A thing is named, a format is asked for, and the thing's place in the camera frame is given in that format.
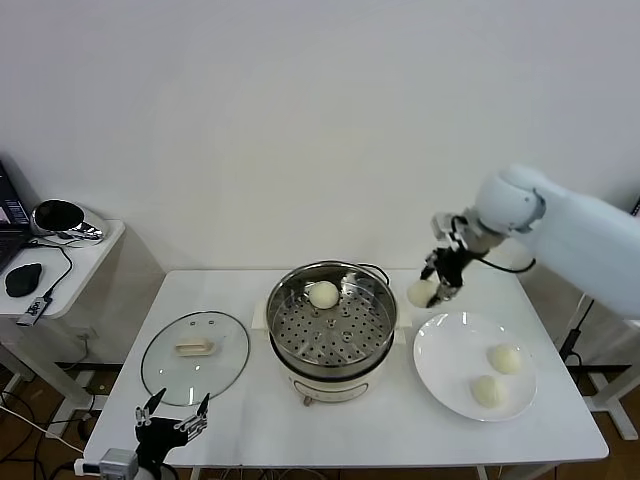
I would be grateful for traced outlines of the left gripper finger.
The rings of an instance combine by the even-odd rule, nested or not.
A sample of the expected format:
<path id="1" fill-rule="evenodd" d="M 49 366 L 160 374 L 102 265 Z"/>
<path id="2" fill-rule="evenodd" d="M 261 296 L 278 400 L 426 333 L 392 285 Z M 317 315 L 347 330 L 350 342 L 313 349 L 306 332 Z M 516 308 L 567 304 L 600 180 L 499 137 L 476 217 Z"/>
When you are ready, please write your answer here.
<path id="1" fill-rule="evenodd" d="M 207 393 L 200 402 L 196 413 L 177 423 L 174 429 L 181 434 L 185 434 L 187 439 L 194 439 L 199 436 L 207 427 L 209 401 L 210 394 Z"/>
<path id="2" fill-rule="evenodd" d="M 166 389 L 162 388 L 157 393 L 152 395 L 147 402 L 142 406 L 137 406 L 135 409 L 135 420 L 137 425 L 150 425 L 151 418 L 155 410 L 161 403 Z"/>

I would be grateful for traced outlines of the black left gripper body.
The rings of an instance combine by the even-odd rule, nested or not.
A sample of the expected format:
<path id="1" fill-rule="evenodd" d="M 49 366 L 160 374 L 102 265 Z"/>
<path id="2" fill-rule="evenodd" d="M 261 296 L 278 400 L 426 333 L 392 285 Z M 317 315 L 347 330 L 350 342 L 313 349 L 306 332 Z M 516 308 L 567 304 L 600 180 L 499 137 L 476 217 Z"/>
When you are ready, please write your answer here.
<path id="1" fill-rule="evenodd" d="M 185 446 L 190 440 L 190 434 L 183 431 L 179 424 L 179 420 L 151 418 L 137 425 L 136 454 L 139 462 L 162 463 L 172 449 Z"/>

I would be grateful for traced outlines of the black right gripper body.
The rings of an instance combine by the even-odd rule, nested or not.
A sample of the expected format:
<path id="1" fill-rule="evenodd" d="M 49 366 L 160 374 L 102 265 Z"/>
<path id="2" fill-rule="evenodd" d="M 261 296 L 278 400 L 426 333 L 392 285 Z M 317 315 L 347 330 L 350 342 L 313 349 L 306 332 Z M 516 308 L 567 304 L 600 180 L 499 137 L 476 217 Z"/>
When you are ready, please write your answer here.
<path id="1" fill-rule="evenodd" d="M 441 282 L 448 286 L 462 286 L 463 272 L 474 260 L 472 252 L 459 248 L 454 250 L 449 248 L 437 248 L 435 250 L 435 270 Z"/>

